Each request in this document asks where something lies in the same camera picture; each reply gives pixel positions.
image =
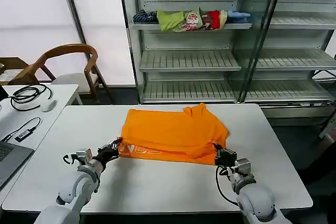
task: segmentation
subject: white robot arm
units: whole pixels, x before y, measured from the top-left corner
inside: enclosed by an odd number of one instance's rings
[[[90,149],[65,155],[63,160],[66,163],[73,164],[78,160],[80,165],[77,171],[63,179],[56,199],[58,205],[45,208],[37,217],[35,224],[79,223],[82,208],[90,201],[92,193],[98,191],[100,174],[105,170],[106,163],[118,158],[120,142],[119,139],[98,149],[98,155],[95,157],[92,157]]]
[[[78,160],[80,165],[63,181],[56,202],[58,205],[45,208],[38,216],[35,224],[76,224],[79,214],[96,193],[100,184],[100,175],[106,168],[106,163],[118,158],[118,146],[121,139],[98,149],[98,155],[92,157],[90,149],[66,155],[63,160],[73,164]],[[215,164],[216,182],[219,193],[229,202],[238,206],[250,224],[291,224],[275,205],[271,190],[256,183],[251,171],[251,164],[246,159],[237,160],[237,154],[228,149],[217,147]],[[227,176],[233,191],[238,195],[237,202],[226,198],[218,183],[218,171],[221,176]]]
[[[275,205],[275,197],[266,186],[260,185],[251,172],[251,163],[248,159],[237,160],[237,154],[229,149],[217,147],[215,164],[216,182],[219,193],[230,203],[238,206],[249,224],[291,224],[280,209]],[[237,202],[225,197],[218,183],[219,174],[227,176],[231,182],[232,190],[238,195]]]

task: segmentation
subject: laptop keyboard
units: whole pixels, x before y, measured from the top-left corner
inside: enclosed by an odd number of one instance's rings
[[[0,147],[0,161],[2,161],[13,149]]]

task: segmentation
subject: green clothing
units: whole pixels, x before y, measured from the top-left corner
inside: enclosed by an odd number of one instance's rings
[[[184,21],[184,14],[183,12],[178,13],[172,13],[172,14],[166,14],[162,10],[158,11],[158,20],[160,23],[161,31],[168,31],[172,30],[176,26],[179,25],[179,23]]]

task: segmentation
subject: cable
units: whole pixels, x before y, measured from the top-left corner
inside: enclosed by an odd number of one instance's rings
[[[37,87],[34,87],[34,86],[41,86],[41,87],[43,87],[43,90],[39,90]],[[29,109],[18,109],[14,106],[14,103],[25,104],[25,103],[31,102],[32,100],[36,99],[40,94],[42,94],[46,90],[49,90],[49,92],[50,92],[50,95],[48,97],[48,100],[49,100],[53,96],[52,95],[53,93],[52,93],[52,90],[44,84],[33,84],[33,85],[25,86],[25,87],[15,91],[13,93],[13,95],[9,96],[8,98],[10,98],[10,104],[12,105],[12,107],[17,111],[34,110],[38,107],[41,107],[41,105],[37,105],[37,106],[35,106],[33,108],[29,108]],[[26,94],[26,95],[22,94],[26,91],[33,91],[33,93],[32,94]]]
[[[217,188],[218,188],[218,191],[220,193],[220,195],[228,202],[230,202],[231,204],[235,205],[235,206],[238,206],[238,203],[237,202],[234,202],[232,200],[230,200],[229,198],[227,198],[223,193],[222,193],[222,190],[220,189],[220,186],[219,186],[219,182],[218,182],[218,171],[219,171],[219,168],[220,166],[217,166],[216,168],[216,184],[217,184]]]
[[[8,142],[8,141],[12,138],[13,134],[15,134],[16,132],[18,132],[19,130],[21,130],[24,126],[26,126],[28,123],[30,123],[31,121],[33,121],[33,120],[35,120],[35,119],[38,119],[38,123],[37,123],[34,127],[32,127],[31,129],[29,129],[30,131],[34,131],[37,127],[39,127],[39,125],[40,125],[41,122],[42,122],[42,119],[41,119],[40,117],[32,118],[32,119],[30,119],[29,121],[25,122],[24,125],[22,125],[22,126],[21,126],[20,128],[18,128],[17,130],[10,132],[10,133],[9,133],[8,135],[6,135],[1,141],[2,141],[2,142]]]

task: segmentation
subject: orange t-shirt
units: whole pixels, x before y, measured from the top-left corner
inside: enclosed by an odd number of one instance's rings
[[[225,148],[227,128],[201,103],[183,112],[130,109],[122,128],[122,157],[214,165],[214,143]]]

